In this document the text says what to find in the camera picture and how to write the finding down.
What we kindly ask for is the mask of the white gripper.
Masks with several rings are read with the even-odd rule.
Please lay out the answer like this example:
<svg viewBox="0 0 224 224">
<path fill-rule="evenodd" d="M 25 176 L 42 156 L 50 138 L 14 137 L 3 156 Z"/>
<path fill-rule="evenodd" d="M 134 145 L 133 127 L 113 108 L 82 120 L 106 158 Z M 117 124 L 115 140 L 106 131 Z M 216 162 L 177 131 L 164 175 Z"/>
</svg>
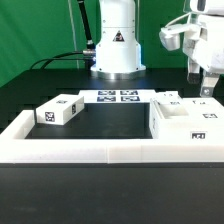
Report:
<svg viewBox="0 0 224 224">
<path fill-rule="evenodd" d="M 186 0 L 186 5 L 191 12 L 187 24 L 197 28 L 184 34 L 183 52 L 193 60 L 188 62 L 187 81 L 198 84 L 202 67 L 206 71 L 200 96 L 212 97 L 224 73 L 224 0 Z"/>
</svg>

